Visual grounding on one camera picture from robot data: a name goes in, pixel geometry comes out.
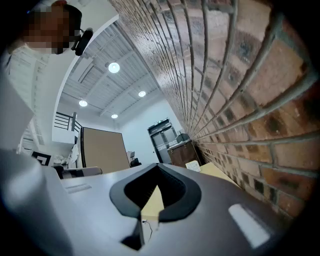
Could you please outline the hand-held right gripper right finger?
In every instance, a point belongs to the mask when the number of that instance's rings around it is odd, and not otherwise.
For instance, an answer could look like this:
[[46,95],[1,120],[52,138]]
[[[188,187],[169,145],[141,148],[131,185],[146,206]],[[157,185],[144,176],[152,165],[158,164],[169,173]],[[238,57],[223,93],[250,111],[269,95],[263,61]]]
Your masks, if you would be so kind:
[[150,256],[261,256],[285,233],[267,204],[212,163],[201,172],[172,169],[199,185],[201,200],[185,219],[159,224],[149,241]]

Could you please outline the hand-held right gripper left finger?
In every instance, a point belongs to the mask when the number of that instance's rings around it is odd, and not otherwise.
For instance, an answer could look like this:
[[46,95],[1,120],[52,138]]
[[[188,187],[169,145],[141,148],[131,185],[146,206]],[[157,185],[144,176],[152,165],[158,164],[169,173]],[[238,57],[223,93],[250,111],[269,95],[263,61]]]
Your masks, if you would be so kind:
[[72,242],[72,256],[158,256],[157,235],[144,239],[141,207],[125,187],[157,164],[107,174],[61,180],[66,195],[63,219]]

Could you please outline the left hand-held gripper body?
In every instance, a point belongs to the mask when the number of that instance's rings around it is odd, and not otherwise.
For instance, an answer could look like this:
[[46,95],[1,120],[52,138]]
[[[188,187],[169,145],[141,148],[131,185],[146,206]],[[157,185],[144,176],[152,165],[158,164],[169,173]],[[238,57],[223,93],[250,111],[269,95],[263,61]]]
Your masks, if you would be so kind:
[[53,161],[53,156],[42,152],[32,151],[31,156],[37,159],[41,165],[53,167],[60,179],[71,179],[79,177],[89,177],[102,175],[103,172],[99,167],[85,167],[85,168],[67,168],[64,169],[62,165],[50,165]]

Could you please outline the white paper sheet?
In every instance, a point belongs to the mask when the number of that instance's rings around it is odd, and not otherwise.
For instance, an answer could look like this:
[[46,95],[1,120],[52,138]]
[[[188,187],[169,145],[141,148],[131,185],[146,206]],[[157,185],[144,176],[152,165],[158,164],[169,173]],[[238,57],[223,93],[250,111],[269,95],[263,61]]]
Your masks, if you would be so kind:
[[201,172],[201,167],[197,160],[190,161],[186,163],[185,166],[188,170],[192,170],[198,173]]

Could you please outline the white cloth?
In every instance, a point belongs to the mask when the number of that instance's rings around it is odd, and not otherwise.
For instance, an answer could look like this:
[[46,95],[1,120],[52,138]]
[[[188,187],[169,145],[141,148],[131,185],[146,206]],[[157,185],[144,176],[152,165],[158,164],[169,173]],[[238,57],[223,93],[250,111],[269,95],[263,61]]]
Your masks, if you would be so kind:
[[78,159],[78,155],[79,155],[79,149],[78,149],[78,145],[77,144],[74,144],[70,153],[69,153],[69,156],[68,156],[68,160],[67,160],[67,163],[68,164],[72,164],[72,163],[75,163]]

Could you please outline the black stair railing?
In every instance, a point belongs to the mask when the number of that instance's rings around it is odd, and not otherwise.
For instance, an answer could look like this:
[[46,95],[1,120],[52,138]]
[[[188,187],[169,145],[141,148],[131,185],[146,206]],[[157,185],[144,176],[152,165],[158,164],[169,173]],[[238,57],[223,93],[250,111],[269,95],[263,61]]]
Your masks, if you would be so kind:
[[53,126],[67,131],[79,132],[81,124],[76,120],[73,115],[67,115],[61,112],[56,112],[54,117]]

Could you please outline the tan partition board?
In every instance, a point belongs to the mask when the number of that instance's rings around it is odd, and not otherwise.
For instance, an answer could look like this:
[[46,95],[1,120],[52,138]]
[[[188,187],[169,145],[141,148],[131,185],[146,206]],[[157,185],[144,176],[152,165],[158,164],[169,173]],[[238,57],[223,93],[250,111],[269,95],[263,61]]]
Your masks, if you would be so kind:
[[98,167],[103,174],[130,168],[123,136],[119,132],[82,127],[77,142],[83,168]]

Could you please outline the dark wooden cabinet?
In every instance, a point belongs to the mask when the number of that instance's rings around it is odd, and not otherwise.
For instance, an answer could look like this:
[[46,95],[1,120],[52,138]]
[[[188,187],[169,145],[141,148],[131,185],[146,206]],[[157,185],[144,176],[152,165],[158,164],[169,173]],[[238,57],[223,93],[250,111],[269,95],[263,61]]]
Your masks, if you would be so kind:
[[197,161],[200,163],[197,151],[195,150],[191,139],[171,146],[167,152],[170,157],[171,164],[174,166],[185,168],[186,164],[189,162]]

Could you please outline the person's white shirt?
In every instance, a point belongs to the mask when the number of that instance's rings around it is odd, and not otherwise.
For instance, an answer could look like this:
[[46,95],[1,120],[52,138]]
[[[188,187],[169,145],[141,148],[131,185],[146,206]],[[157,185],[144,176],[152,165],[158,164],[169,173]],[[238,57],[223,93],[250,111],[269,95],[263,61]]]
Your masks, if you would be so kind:
[[49,60],[49,54],[23,46],[10,55],[5,68],[11,84],[33,112],[21,139],[22,150],[28,153],[45,145],[42,118],[47,113],[45,103]]

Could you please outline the black double door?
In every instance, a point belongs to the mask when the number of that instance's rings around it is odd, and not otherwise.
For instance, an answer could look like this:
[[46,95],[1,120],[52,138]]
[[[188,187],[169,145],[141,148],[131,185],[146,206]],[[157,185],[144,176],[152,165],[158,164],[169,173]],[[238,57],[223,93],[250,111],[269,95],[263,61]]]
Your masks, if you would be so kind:
[[148,129],[154,152],[160,163],[172,164],[168,149],[177,142],[177,133],[169,118],[160,120]]

